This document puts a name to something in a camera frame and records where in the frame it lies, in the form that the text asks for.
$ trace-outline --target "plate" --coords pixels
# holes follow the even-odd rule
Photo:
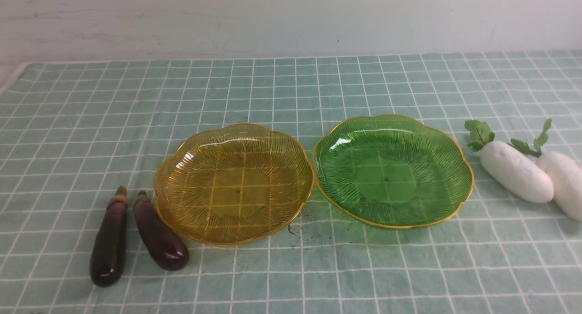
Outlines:
[[[235,124],[186,140],[156,173],[160,218],[211,245],[272,234],[301,211],[314,185],[305,151],[291,136]]]
[[[474,175],[457,142],[403,115],[347,119],[313,153],[324,196],[364,223],[427,227],[453,217]]]

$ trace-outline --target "green plastic plate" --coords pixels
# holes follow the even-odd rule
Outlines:
[[[457,142],[403,115],[347,119],[313,153],[324,196],[364,223],[427,227],[453,217],[474,176]]]

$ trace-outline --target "radish leaf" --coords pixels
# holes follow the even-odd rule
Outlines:
[[[547,130],[549,130],[549,128],[552,126],[552,119],[547,119],[544,122],[544,129],[542,130],[541,134],[545,134],[547,132]]]
[[[541,145],[540,145],[540,141],[537,139],[534,139],[534,148],[538,151],[541,152]]]
[[[547,142],[547,134],[541,134],[540,137],[537,139],[538,143],[541,146],[544,146],[544,144]]]
[[[475,130],[479,125],[481,124],[481,122],[477,121],[477,120],[467,120],[465,121],[465,129],[468,131],[473,131]]]
[[[483,146],[495,139],[495,133],[491,131],[487,122],[467,120],[464,126],[469,131],[469,138],[471,139],[470,144],[467,146],[474,152],[478,152]]]
[[[481,150],[481,148],[483,148],[483,144],[481,144],[480,142],[471,142],[470,144],[468,144],[467,146],[469,146],[473,152],[478,152],[479,150]]]
[[[519,150],[522,153],[530,152],[530,146],[528,146],[525,142],[522,142],[521,140],[511,139],[511,144],[515,149]]]

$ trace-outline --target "eggplant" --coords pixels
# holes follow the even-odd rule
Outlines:
[[[89,262],[91,281],[97,287],[113,285],[123,273],[127,203],[127,189],[119,186],[105,210]]]
[[[178,271],[188,264],[190,260],[188,248],[182,239],[162,222],[145,191],[137,194],[133,215],[141,240],[160,268]]]

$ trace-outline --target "yellow plate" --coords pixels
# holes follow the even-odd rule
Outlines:
[[[193,240],[242,244],[289,224],[313,184],[313,168],[291,136],[235,124],[190,137],[162,164],[158,213]]]

